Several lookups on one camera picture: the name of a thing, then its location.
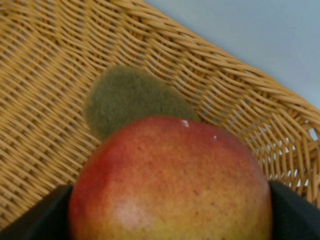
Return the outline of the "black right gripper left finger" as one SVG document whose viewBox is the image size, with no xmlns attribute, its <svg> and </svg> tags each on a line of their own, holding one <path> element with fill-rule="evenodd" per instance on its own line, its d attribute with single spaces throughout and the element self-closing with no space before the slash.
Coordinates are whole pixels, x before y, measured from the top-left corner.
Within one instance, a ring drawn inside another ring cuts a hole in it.
<svg viewBox="0 0 320 240">
<path fill-rule="evenodd" d="M 2 240 L 67 240 L 67 211 L 73 187 L 60 185 L 0 231 Z"/>
</svg>

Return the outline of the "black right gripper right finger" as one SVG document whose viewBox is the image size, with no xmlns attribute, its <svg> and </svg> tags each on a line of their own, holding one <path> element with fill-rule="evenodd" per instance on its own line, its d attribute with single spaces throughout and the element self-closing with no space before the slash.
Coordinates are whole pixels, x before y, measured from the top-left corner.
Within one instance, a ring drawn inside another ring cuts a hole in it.
<svg viewBox="0 0 320 240">
<path fill-rule="evenodd" d="M 291 190 L 271 180 L 273 240 L 319 240 L 320 210 Z"/>
</svg>

